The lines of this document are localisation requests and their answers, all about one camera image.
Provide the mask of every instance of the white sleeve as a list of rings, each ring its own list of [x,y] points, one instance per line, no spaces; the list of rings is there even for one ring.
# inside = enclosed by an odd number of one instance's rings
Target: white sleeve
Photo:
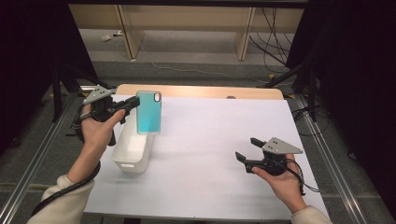
[[[57,185],[47,189],[42,197],[42,201],[53,193],[65,189],[74,183],[66,175],[62,175],[57,180]],[[87,205],[88,197],[93,188],[94,181],[83,187],[73,190],[60,198],[57,198],[45,208],[31,217],[28,224],[46,223],[79,223]]]
[[[292,224],[331,224],[332,222],[316,207],[308,206],[291,216]]]

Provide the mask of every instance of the white plastic bin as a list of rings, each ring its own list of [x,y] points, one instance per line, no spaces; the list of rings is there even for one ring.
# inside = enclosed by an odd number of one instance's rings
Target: white plastic bin
[[[137,133],[136,110],[131,110],[122,125],[120,137],[113,152],[113,161],[123,172],[143,173],[149,163],[154,135]]]

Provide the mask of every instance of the white table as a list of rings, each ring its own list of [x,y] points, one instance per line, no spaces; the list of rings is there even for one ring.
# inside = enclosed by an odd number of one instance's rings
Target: white table
[[[116,100],[127,95],[115,95]],[[259,160],[249,138],[278,137],[303,147],[284,100],[163,97],[162,132],[154,139],[148,169],[123,173],[109,147],[85,212],[120,217],[198,220],[288,220],[290,211],[269,185],[247,174],[235,151]],[[115,128],[120,134],[120,125]],[[316,187],[305,154],[296,155],[305,182]],[[327,214],[319,193],[305,201]]]

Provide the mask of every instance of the person's right hand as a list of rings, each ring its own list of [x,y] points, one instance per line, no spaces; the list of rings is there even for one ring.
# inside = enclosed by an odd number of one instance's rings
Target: person's right hand
[[[294,160],[292,154],[286,155],[286,158]],[[299,173],[294,163],[288,162],[288,167],[296,174]],[[276,197],[280,199],[293,214],[307,207],[300,192],[299,180],[291,172],[286,171],[283,175],[273,176],[258,167],[253,167],[251,171],[270,184]]]

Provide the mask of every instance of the phone case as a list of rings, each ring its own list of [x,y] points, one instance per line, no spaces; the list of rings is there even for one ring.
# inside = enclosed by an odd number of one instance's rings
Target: phone case
[[[162,96],[159,91],[138,91],[137,133],[157,134],[161,131]]]

